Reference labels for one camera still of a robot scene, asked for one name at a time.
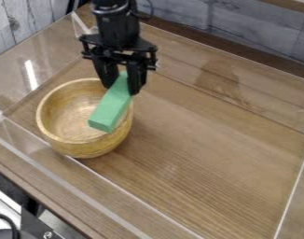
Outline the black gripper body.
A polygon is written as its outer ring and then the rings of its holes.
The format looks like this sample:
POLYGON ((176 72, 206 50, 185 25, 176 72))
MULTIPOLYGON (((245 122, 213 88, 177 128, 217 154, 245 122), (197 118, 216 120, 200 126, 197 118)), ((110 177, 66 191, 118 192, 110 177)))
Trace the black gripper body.
POLYGON ((142 39, 140 20, 145 16, 136 6, 92 6, 98 32, 81 34, 82 55, 126 65, 137 62, 145 69, 157 68, 157 46, 142 39))

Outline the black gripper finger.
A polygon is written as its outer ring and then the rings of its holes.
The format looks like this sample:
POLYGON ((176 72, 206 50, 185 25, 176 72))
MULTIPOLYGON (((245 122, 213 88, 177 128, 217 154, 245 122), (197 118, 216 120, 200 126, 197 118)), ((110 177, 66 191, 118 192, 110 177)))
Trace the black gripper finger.
POLYGON ((125 66, 126 84, 130 95, 140 93, 146 82, 146 64, 144 61, 130 61, 125 66))
POLYGON ((97 56, 92 57, 92 62, 102 85, 109 89, 120 74, 118 66, 110 59, 97 56))

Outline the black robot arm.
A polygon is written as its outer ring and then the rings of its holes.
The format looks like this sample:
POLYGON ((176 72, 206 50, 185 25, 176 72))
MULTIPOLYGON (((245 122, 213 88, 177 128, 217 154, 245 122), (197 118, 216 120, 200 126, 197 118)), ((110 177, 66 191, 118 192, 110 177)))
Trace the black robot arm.
POLYGON ((158 47, 141 37, 136 0, 92 0, 90 13, 98 32, 81 34, 82 56, 93 62, 104 87, 109 89, 125 66, 126 88, 130 95, 140 93, 146 82, 146 71, 157 69, 158 47))

